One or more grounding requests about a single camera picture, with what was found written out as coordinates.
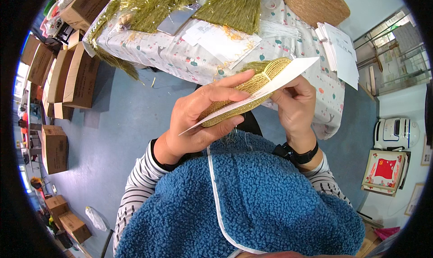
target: hand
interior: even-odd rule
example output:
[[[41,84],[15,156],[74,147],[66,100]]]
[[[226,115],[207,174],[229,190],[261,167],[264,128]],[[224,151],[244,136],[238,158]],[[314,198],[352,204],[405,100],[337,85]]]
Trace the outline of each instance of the hand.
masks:
[[[287,142],[298,154],[316,146],[311,129],[316,106],[316,89],[302,76],[273,93],[271,99],[278,104],[281,125],[286,130]]]
[[[194,93],[180,98],[171,112],[170,129],[162,134],[155,143],[154,155],[161,164],[175,164],[186,153],[199,152],[214,141],[224,137],[243,122],[241,115],[213,125],[208,128],[198,126],[180,135],[183,131],[198,122],[198,116],[215,101],[241,101],[249,93],[233,89],[236,85],[254,76],[254,70],[226,77],[217,82],[202,86]]]

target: black wristwatch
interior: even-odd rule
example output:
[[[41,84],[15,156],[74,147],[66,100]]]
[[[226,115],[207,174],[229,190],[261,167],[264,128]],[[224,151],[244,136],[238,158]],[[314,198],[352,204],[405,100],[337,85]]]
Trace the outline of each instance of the black wristwatch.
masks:
[[[285,158],[295,164],[305,164],[309,163],[313,159],[317,154],[317,150],[319,150],[319,143],[317,141],[313,150],[303,154],[296,153],[295,150],[285,142],[283,145],[277,145],[272,154]]]

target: jute rope spool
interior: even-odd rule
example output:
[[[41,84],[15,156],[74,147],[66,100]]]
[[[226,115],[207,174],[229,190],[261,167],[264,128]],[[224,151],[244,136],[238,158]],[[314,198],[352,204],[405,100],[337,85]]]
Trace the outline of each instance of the jute rope spool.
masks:
[[[276,77],[290,62],[291,61],[289,60],[289,58],[286,58],[286,57],[277,58],[277,59],[271,61],[262,72],[255,74],[251,79],[247,80],[244,83],[241,83],[238,86],[235,86],[234,88],[236,90],[246,91],[250,94],[255,93],[260,88],[265,86],[268,82],[270,82],[274,77]],[[249,110],[254,109],[258,105],[262,104],[271,95],[272,95],[272,93],[267,94],[266,96],[258,98],[256,100],[254,100],[253,102],[245,104],[245,105],[238,107],[236,109],[230,110],[224,114],[220,114],[220,115],[218,115],[212,119],[209,119],[209,120],[203,122],[201,124],[201,126],[204,126],[204,127],[213,126],[213,125],[218,124],[219,122],[221,122],[221,121],[223,121],[229,117],[243,114]],[[233,101],[231,101],[231,100],[215,101],[214,103],[212,103],[207,109],[205,109],[200,114],[200,116],[198,117],[198,120],[199,121],[202,120],[203,118],[205,118],[209,114],[223,108],[224,106],[226,106],[232,102]]]
[[[317,28],[317,23],[337,26],[350,16],[344,0],[284,0],[287,6],[308,25]]]

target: white trim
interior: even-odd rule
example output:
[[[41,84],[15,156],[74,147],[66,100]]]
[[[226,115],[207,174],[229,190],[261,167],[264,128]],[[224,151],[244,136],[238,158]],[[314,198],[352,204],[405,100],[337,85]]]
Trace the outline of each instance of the white trim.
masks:
[[[264,254],[265,251],[259,251],[256,249],[251,249],[245,246],[242,246],[241,244],[236,243],[226,232],[226,229],[224,228],[224,223],[221,217],[221,209],[219,207],[219,197],[218,197],[218,190],[217,185],[215,183],[215,175],[214,175],[214,164],[212,163],[212,156],[210,155],[210,146],[207,147],[207,160],[209,162],[209,171],[210,171],[210,181],[212,182],[212,190],[214,191],[214,199],[215,199],[215,207],[217,212],[217,218],[218,218],[218,224],[219,228],[221,229],[221,232],[223,233],[225,239],[227,239],[230,244],[237,247],[238,249],[241,249],[243,251],[247,251],[252,254]]]

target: smartphone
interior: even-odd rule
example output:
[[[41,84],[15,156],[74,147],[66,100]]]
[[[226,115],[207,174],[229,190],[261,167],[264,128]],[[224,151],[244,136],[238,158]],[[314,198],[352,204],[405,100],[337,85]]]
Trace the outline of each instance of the smartphone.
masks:
[[[199,4],[189,4],[171,12],[157,27],[157,30],[174,36],[199,8]]]

